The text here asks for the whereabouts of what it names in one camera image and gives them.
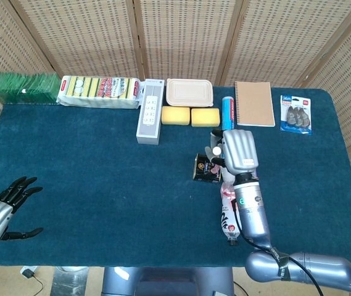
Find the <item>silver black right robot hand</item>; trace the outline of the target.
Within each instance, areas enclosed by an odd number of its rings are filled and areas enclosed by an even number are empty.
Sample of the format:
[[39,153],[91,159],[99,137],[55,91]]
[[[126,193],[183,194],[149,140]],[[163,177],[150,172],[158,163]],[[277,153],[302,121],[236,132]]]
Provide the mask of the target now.
[[226,183],[234,183],[236,176],[242,174],[250,174],[252,179],[257,179],[258,158],[251,131],[213,129],[205,154],[220,167]]

